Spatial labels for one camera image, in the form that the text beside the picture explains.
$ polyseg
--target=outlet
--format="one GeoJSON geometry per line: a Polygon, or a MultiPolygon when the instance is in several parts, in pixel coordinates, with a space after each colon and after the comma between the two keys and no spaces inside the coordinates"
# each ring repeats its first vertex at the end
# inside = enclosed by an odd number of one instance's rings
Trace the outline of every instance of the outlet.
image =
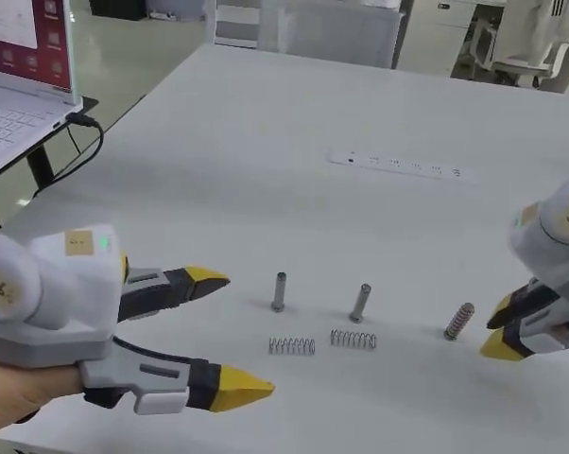
{"type": "Polygon", "coordinates": [[[442,164],[432,165],[400,159],[380,159],[376,156],[362,156],[354,151],[331,151],[328,160],[333,164],[354,166],[367,170],[403,173],[435,180],[478,183],[477,176],[471,170],[442,164]]]}

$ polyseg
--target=white cabinet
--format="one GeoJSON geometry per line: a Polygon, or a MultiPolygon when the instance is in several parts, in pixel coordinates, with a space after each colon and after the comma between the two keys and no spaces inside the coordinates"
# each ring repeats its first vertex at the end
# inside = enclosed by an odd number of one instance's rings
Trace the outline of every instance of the white cabinet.
{"type": "Polygon", "coordinates": [[[450,77],[467,27],[418,24],[411,18],[396,69],[450,77]]]}
{"type": "Polygon", "coordinates": [[[424,24],[467,28],[474,11],[475,4],[457,0],[415,0],[410,20],[424,24]]]}
{"type": "Polygon", "coordinates": [[[415,0],[397,69],[450,77],[475,3],[457,0],[415,0]]]}

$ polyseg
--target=laptop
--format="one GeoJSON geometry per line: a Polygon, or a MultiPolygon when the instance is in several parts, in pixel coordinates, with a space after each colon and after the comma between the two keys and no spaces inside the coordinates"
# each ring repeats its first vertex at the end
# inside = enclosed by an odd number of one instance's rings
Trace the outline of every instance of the laptop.
{"type": "Polygon", "coordinates": [[[0,0],[0,170],[80,112],[68,0],[0,0]]]}

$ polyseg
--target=laptop screen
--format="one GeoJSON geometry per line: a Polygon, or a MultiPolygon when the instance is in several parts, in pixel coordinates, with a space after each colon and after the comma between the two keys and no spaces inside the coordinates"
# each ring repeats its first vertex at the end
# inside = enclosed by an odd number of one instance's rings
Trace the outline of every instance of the laptop screen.
{"type": "Polygon", "coordinates": [[[63,0],[0,0],[0,72],[71,86],[63,0]]]}

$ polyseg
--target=coil spring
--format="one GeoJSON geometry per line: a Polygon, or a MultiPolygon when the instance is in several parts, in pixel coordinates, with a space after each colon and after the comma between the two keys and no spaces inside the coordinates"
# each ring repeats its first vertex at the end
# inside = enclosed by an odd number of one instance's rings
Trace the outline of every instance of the coil spring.
{"type": "Polygon", "coordinates": [[[269,338],[271,355],[314,355],[316,343],[306,338],[269,338]]]}
{"type": "Polygon", "coordinates": [[[331,331],[331,345],[373,350],[377,348],[377,336],[369,333],[354,333],[334,329],[331,331]]]}
{"type": "Polygon", "coordinates": [[[449,341],[454,341],[460,334],[461,330],[465,327],[467,322],[472,318],[475,313],[475,307],[472,303],[465,303],[459,308],[453,320],[448,323],[444,330],[444,338],[449,341]]]}

